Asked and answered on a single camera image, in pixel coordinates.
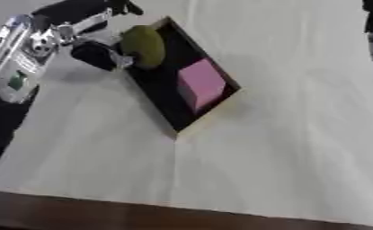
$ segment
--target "pink sponge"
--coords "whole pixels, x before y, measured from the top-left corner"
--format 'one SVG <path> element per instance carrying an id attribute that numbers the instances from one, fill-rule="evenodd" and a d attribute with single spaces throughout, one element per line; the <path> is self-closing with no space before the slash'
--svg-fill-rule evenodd
<path id="1" fill-rule="evenodd" d="M 221 96 L 225 86 L 206 58 L 179 71 L 178 92 L 195 113 Z"/>

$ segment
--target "black tray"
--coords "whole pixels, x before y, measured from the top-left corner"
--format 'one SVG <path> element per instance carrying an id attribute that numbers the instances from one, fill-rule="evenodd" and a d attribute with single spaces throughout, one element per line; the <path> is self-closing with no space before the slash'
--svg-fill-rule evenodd
<path id="1" fill-rule="evenodd" d="M 163 19 L 155 27 L 164 39 L 166 48 L 164 63 L 154 70 L 146 71 L 133 66 L 127 71 L 149 100 L 169 121 L 172 128 L 180 133 L 236 93 L 241 87 L 171 18 Z M 198 114 L 194 114 L 178 94 L 178 72 L 203 58 L 207 58 L 226 80 L 226 87 L 218 100 Z"/>

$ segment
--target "white tablecloth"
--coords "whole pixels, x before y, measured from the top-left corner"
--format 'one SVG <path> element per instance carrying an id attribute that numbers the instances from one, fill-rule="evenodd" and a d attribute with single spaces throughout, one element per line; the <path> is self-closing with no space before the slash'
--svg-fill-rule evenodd
<path id="1" fill-rule="evenodd" d="M 0 24 L 47 0 L 0 0 Z M 0 190 L 373 225 L 373 64 L 360 0 L 138 0 L 243 86 L 170 139 L 123 73 L 56 60 Z"/>

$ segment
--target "table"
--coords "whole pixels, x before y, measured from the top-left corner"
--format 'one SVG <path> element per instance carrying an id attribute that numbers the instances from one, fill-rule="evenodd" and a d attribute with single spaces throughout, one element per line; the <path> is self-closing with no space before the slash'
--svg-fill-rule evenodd
<path id="1" fill-rule="evenodd" d="M 0 24 L 47 0 L 0 0 Z M 124 73 L 56 60 L 0 161 L 0 191 L 373 226 L 373 64 L 361 1 L 138 0 L 243 91 L 172 140 Z"/>

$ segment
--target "white table surface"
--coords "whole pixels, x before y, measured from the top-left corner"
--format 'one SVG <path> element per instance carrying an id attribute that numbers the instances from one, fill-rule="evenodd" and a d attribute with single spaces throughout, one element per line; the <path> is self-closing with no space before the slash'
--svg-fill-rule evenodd
<path id="1" fill-rule="evenodd" d="M 0 0 L 0 24 L 47 0 Z M 137 0 L 243 86 L 170 139 L 123 73 L 55 61 L 0 190 L 373 225 L 373 64 L 360 0 Z"/>

